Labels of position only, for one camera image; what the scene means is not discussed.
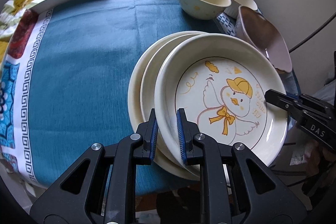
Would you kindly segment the yellow bear plate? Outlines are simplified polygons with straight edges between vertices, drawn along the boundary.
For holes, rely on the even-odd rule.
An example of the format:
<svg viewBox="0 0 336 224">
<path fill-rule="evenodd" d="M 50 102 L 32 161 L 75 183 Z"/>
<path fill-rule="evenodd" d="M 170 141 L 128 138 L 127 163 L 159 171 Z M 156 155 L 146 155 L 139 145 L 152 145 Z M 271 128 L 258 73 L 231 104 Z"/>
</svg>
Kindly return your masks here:
<svg viewBox="0 0 336 224">
<path fill-rule="evenodd" d="M 131 74 L 131 78 L 129 81 L 128 93 L 127 93 L 127 107 L 129 119 L 131 122 L 132 129 L 135 131 L 138 128 L 138 125 L 146 120 L 143 117 L 141 112 L 141 82 L 143 74 L 145 73 L 145 69 L 150 61 L 150 59 L 154 56 L 154 54 L 166 43 L 169 41 L 178 38 L 183 35 L 200 35 L 201 31 L 182 31 L 170 34 L 165 36 L 159 40 L 157 40 L 154 44 L 152 44 L 139 58 L 137 61 L 133 72 Z M 187 180 L 198 181 L 199 177 L 189 170 L 185 169 L 183 166 L 177 162 L 170 151 L 167 149 L 164 141 L 162 140 L 161 135 L 158 135 L 157 139 L 157 150 L 155 153 L 154 162 L 158 164 L 165 171 L 181 177 Z"/>
</svg>

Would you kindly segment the plain white plate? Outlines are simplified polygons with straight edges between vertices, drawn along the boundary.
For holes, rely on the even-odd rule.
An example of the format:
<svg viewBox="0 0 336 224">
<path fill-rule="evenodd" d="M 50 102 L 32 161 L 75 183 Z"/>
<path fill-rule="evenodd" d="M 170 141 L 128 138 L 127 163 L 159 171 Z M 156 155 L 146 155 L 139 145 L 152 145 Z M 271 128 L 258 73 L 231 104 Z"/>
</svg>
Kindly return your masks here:
<svg viewBox="0 0 336 224">
<path fill-rule="evenodd" d="M 154 61 L 149 60 L 145 71 L 142 76 L 141 88 L 140 88 L 140 107 L 143 118 L 149 116 L 150 110 L 154 108 L 154 89 L 159 70 L 169 53 L 178 46 L 181 42 L 192 38 L 197 35 L 201 35 L 200 31 L 182 31 L 168 36 L 165 36 L 155 42 L 147 49 L 150 53 L 150 59 L 154 56 Z M 171 152 L 165 145 L 161 135 L 158 135 L 158 152 L 154 159 L 164 170 L 188 180 L 197 180 L 198 177 L 193 173 L 185 169 L 175 160 Z"/>
</svg>

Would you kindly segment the cream white bowl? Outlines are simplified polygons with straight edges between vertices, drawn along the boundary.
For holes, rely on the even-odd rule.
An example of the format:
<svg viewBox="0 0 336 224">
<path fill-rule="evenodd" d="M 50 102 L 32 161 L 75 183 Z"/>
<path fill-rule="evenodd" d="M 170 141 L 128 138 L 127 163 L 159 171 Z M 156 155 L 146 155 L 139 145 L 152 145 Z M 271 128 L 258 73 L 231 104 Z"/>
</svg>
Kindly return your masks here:
<svg viewBox="0 0 336 224">
<path fill-rule="evenodd" d="M 250 9 L 257 11 L 258 6 L 254 0 L 231 0 L 231 5 L 224 10 L 224 13 L 231 18 L 236 19 L 240 6 L 246 6 Z"/>
</svg>

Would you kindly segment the pink square handled bowl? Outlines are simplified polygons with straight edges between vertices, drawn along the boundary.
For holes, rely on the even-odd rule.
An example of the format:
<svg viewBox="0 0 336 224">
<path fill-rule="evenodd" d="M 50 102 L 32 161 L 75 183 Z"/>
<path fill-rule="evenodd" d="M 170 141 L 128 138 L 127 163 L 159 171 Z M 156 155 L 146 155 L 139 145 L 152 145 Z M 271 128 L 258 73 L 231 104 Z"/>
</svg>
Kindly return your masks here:
<svg viewBox="0 0 336 224">
<path fill-rule="evenodd" d="M 235 35 L 259 50 L 281 73 L 293 69 L 286 42 L 278 29 L 260 13 L 240 6 Z"/>
</svg>

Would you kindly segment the blue patterned tablecloth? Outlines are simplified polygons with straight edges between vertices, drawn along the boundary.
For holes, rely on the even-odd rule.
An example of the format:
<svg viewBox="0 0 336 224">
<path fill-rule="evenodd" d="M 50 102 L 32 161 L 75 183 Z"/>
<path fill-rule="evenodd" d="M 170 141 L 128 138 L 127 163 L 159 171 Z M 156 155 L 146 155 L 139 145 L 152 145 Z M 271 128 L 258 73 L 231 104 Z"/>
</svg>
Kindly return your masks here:
<svg viewBox="0 0 336 224">
<path fill-rule="evenodd" d="M 216 19 L 187 15 L 178 0 L 74 0 L 31 15 L 28 26 L 3 63 L 1 149 L 23 180 L 43 189 L 93 143 L 135 132 L 129 81 L 152 44 L 182 31 L 228 35 Z M 136 194 L 187 181 L 153 162 L 137 168 Z"/>
</svg>

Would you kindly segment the duck pattern plate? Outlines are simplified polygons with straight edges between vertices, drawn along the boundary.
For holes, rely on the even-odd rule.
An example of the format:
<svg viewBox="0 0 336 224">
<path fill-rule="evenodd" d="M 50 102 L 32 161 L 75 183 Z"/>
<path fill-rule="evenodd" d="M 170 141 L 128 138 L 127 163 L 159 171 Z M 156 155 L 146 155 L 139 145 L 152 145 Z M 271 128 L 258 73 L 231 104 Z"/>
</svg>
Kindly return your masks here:
<svg viewBox="0 0 336 224">
<path fill-rule="evenodd" d="M 265 93 L 285 92 L 273 65 L 256 48 L 233 36 L 203 34 L 176 46 L 165 58 L 154 89 L 163 141 L 182 162 L 178 109 L 217 142 L 241 142 L 266 165 L 279 154 L 288 116 L 269 105 Z"/>
</svg>

